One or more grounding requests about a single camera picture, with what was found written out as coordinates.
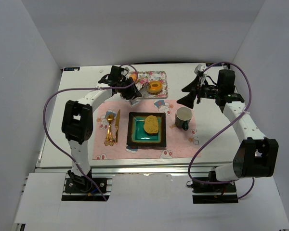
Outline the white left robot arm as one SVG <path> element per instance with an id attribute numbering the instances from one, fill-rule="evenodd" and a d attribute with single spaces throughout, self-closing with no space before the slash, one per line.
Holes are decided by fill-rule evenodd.
<path id="1" fill-rule="evenodd" d="M 141 97 L 136 80 L 128 77 L 129 69 L 112 66 L 110 74 L 102 77 L 96 86 L 82 98 L 65 104 L 62 132 L 70 146 L 72 168 L 68 175 L 72 183 L 82 192 L 93 187 L 92 171 L 88 159 L 88 140 L 93 132 L 93 113 L 104 101 L 120 93 L 126 100 Z"/>

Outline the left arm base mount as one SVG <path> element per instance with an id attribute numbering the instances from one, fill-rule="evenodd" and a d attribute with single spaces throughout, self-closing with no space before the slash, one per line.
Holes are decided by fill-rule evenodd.
<path id="1" fill-rule="evenodd" d="M 84 176 L 77 176 L 69 170 L 62 192 L 62 201 L 105 202 L 111 193 L 112 179 L 91 177 L 96 186 Z"/>

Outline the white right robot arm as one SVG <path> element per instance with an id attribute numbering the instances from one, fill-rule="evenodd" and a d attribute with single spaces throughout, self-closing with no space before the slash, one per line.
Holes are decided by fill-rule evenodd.
<path id="1" fill-rule="evenodd" d="M 232 163 L 216 167 L 209 174 L 206 184 L 227 184 L 241 178 L 271 177 L 274 173 L 278 142 L 267 138 L 251 118 L 243 97 L 235 92 L 235 73 L 220 70 L 217 83 L 209 85 L 206 81 L 206 68 L 195 68 L 196 78 L 182 89 L 187 95 L 177 101 L 190 109 L 202 98 L 213 99 L 221 112 L 228 118 L 240 142 Z"/>

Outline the orange glazed donut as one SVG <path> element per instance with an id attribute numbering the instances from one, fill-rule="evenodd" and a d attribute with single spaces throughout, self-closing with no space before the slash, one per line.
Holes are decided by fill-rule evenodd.
<path id="1" fill-rule="evenodd" d="M 147 91 L 150 94 L 156 94 L 156 93 L 161 92 L 162 90 L 163 90 L 163 86 L 162 86 L 162 83 L 160 81 L 150 81 L 148 83 Z"/>

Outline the seeded bread slice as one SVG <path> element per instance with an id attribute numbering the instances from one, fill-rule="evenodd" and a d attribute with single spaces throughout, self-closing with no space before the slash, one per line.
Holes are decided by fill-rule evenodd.
<path id="1" fill-rule="evenodd" d="M 144 130 L 148 134 L 157 134 L 159 131 L 158 119 L 154 115 L 149 115 L 144 120 Z"/>

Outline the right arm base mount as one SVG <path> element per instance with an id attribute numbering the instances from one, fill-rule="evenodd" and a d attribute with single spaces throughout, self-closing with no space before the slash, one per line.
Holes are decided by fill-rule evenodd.
<path id="1" fill-rule="evenodd" d="M 227 184 L 204 184 L 189 180 L 186 186 L 192 189 L 193 204 L 234 204 L 238 203 L 236 186 Z"/>

